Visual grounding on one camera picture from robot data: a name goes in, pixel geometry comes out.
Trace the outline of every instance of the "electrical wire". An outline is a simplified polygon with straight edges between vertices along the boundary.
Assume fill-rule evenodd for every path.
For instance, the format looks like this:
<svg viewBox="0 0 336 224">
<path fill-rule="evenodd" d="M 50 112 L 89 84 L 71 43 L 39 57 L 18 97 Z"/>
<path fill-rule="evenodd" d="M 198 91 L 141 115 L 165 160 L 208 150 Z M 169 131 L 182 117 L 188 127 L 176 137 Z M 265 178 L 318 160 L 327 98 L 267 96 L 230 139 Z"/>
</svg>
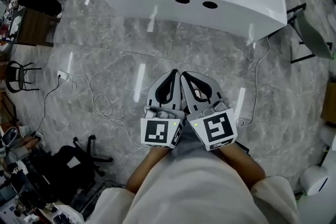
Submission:
<svg viewBox="0 0 336 224">
<path fill-rule="evenodd" d="M 125 124 L 122 120 L 111 119 L 111 118 L 107 117 L 107 116 L 112 115 L 112 113 L 113 113 L 113 108 L 112 108 L 112 106 L 111 106 L 111 104 L 110 104 L 110 101 L 109 101 L 109 99 L 107 98 L 107 96 L 106 96 L 105 94 L 103 94 L 103 93 L 100 93 L 99 95 L 97 95 L 97 96 L 95 97 L 95 95 L 94 95 L 94 93 L 93 93 L 93 90 L 92 90 L 92 87 L 91 87 L 91 85 L 90 85 L 90 81 L 89 81 L 87 75 L 85 75 L 85 74 L 77 74 L 77 75 L 73 75 L 73 77 L 72 77 L 72 79 L 71 79 L 71 90 L 72 90 L 72 92 L 74 92 L 73 85 L 76 86 L 76 84 L 73 82 L 73 79 L 74 79 L 75 77 L 80 77 L 80 76 L 84 76 L 84 77 L 86 78 L 86 81 L 87 81 L 88 86 L 89 86 L 89 90 L 91 91 L 91 94 L 92 94 L 92 105 L 93 105 L 93 108 L 94 108 L 95 112 L 96 112 L 98 115 L 102 115 L 105 119 L 107 119 L 107 120 L 109 120 L 109 121 L 116 121 L 116 122 L 120 122 L 120 123 L 122 123 L 122 124 L 125 126 L 125 129 L 126 129 L 126 132 L 127 132 L 127 135 L 128 135 L 128 137 L 129 137 L 130 141 L 132 141 L 134 144 L 136 144 L 136 145 L 138 145 L 138 146 L 140 146 L 140 147 L 142 147 L 142 148 L 149 148 L 149 147 L 145 147 L 145 146 L 143 146 L 143 145 L 141 145 L 141 144 L 138 144 L 137 142 L 135 142 L 135 141 L 131 138 L 130 133 L 129 133 L 127 127 L 126 127 L 126 124 Z M 103 113 L 103 112 L 101 112 L 101 111 L 99 110 L 99 108 L 97 108 L 97 106 L 96 106 L 96 100 L 97 100 L 97 98 L 100 97 L 100 96 L 104 96 L 104 97 L 105 97 L 105 99 L 107 100 L 107 103 L 109 104 L 109 107 L 110 107 L 110 109 L 111 109 L 111 112 L 109 112 L 109 113 Z"/>
<path fill-rule="evenodd" d="M 242 126 L 238 126 L 238 127 L 247 127 L 247 126 L 250 126 L 253 124 L 254 122 L 254 118 L 255 118 L 255 112 L 256 112 L 256 106 L 257 106 L 257 101 L 258 101 L 258 66 L 259 64 L 261 63 L 262 60 L 265 59 L 265 57 L 268 55 L 268 53 L 272 50 L 272 46 L 271 46 L 271 43 L 269 42 L 268 40 L 268 36 L 266 37 L 267 39 L 267 42 L 268 42 L 268 45 L 269 45 L 269 49 L 268 51 L 265 53 L 265 55 L 257 62 L 257 66 L 256 66 L 256 73 L 255 73 L 255 86 L 256 86 L 256 98 L 254 100 L 254 107 L 253 107 L 253 114 L 252 114 L 252 121 L 245 125 L 245 121 L 242 119 L 242 118 L 238 118 L 236 119 L 236 125 L 237 125 L 237 121 L 238 120 L 242 120 L 243 121 L 243 125 Z"/>
<path fill-rule="evenodd" d="M 55 90 L 59 87 L 59 79 L 60 79 L 60 77 L 61 77 L 61 76 L 59 75 L 59 76 L 58 76 L 58 82 L 57 82 L 57 86 L 56 86 L 56 88 L 54 88 L 53 90 L 51 90 L 50 92 L 48 92 L 47 95 L 46 95 L 46 97 L 44 97 L 44 115 L 43 115 L 43 118 L 42 118 L 42 120 L 41 120 L 40 125 L 39 125 L 38 128 L 33 132 L 33 134 L 35 134 L 35 133 L 40 129 L 40 127 L 41 127 L 41 125 L 42 125 L 43 119 L 44 119 L 45 116 L 46 116 L 46 99 L 47 99 L 48 95 L 50 95 L 53 91 L 55 91 Z"/>
</svg>

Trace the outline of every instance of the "marble floor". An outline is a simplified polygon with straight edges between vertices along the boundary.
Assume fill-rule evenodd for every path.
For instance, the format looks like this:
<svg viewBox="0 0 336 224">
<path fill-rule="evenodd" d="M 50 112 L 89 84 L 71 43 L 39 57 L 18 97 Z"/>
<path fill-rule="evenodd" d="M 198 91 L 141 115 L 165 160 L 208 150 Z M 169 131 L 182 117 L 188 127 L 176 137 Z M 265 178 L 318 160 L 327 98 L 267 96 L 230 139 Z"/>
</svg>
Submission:
<svg viewBox="0 0 336 224">
<path fill-rule="evenodd" d="M 113 119 L 126 123 L 130 136 L 140 142 L 140 117 L 149 86 L 173 68 L 206 74 L 218 81 L 230 106 L 235 109 L 239 90 L 246 89 L 241 116 L 252 117 L 255 98 L 255 68 L 268 50 L 265 39 L 248 44 L 242 38 L 200 26 L 123 18 L 103 0 L 62 1 L 63 17 L 56 29 L 54 48 L 14 46 L 12 59 L 34 62 L 41 71 L 29 76 L 40 91 L 9 93 L 22 124 L 36 129 L 44 112 L 44 97 L 57 85 L 57 71 L 86 74 L 95 96 L 104 93 Z M 326 41 L 336 42 L 326 12 L 332 0 L 286 0 L 287 8 L 308 4 L 307 13 Z M 302 171 L 316 164 L 322 153 L 319 139 L 329 62 L 312 58 L 291 65 L 290 52 L 302 49 L 291 27 L 270 38 L 272 50 L 258 69 L 258 103 L 254 124 L 238 129 L 238 141 L 250 148 L 252 157 L 268 175 L 282 175 L 294 187 Z M 139 66 L 145 65 L 141 86 L 136 87 Z M 125 183 L 147 153 L 132 143 L 125 127 L 95 113 L 85 77 L 61 81 L 46 100 L 41 125 L 53 152 L 71 144 L 77 136 L 85 144 L 94 134 L 96 153 L 110 155 L 113 164 L 102 165 L 107 176 Z M 105 100 L 99 109 L 109 112 Z"/>
</svg>

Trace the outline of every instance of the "office chair base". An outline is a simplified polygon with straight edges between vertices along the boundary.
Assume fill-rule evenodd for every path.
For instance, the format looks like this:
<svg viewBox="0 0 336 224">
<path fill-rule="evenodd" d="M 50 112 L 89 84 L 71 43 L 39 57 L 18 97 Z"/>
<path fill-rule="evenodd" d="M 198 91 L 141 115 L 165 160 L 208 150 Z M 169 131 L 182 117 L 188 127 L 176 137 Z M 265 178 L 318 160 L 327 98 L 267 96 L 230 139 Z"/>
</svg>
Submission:
<svg viewBox="0 0 336 224">
<path fill-rule="evenodd" d="M 96 171 L 96 173 L 99 176 L 103 177 L 105 175 L 105 173 L 103 171 L 99 170 L 99 166 L 95 165 L 94 162 L 97 162 L 97 163 L 111 163 L 111 162 L 113 162 L 113 158 L 109 157 L 107 159 L 104 159 L 104 158 L 93 157 L 91 155 L 91 140 L 96 140 L 96 136 L 95 135 L 89 136 L 86 152 L 80 147 L 80 145 L 77 144 L 77 142 L 78 142 L 77 137 L 74 137 L 72 142 L 74 143 L 75 147 L 78 150 L 80 150 L 82 153 L 84 153 L 89 158 L 89 160 L 92 163 L 92 168 Z"/>
</svg>

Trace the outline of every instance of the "desk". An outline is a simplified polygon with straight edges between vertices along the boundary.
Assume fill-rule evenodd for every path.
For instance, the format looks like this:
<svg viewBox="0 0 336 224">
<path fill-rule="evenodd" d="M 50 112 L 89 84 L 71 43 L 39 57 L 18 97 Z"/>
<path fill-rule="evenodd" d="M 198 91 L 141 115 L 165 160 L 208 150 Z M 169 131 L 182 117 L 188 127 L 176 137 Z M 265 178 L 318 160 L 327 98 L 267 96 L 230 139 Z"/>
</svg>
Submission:
<svg viewBox="0 0 336 224">
<path fill-rule="evenodd" d="M 8 43 L 22 44 L 22 45 L 42 45 L 53 47 L 54 43 L 46 42 L 46 37 L 50 31 L 51 22 L 59 22 L 60 19 L 50 15 L 37 12 L 30 8 L 22 8 L 13 13 L 13 21 L 16 17 L 21 16 L 19 29 L 14 34 L 14 40 L 7 41 Z M 13 23 L 10 25 L 9 33 L 11 32 Z"/>
</svg>

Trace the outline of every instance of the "drain hole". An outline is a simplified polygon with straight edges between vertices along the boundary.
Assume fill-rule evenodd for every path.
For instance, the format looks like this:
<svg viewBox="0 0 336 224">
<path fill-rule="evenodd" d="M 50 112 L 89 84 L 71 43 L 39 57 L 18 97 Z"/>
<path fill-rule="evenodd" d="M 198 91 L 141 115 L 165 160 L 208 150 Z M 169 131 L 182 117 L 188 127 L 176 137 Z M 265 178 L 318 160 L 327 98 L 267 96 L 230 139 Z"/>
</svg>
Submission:
<svg viewBox="0 0 336 224">
<path fill-rule="evenodd" d="M 213 3 L 211 1 L 203 2 L 203 6 L 206 7 L 206 8 L 211 8 L 211 9 L 214 9 L 214 8 L 218 7 L 218 5 L 216 3 Z"/>
<path fill-rule="evenodd" d="M 181 4 L 188 4 L 190 2 L 190 0 L 175 0 L 175 1 Z"/>
</svg>

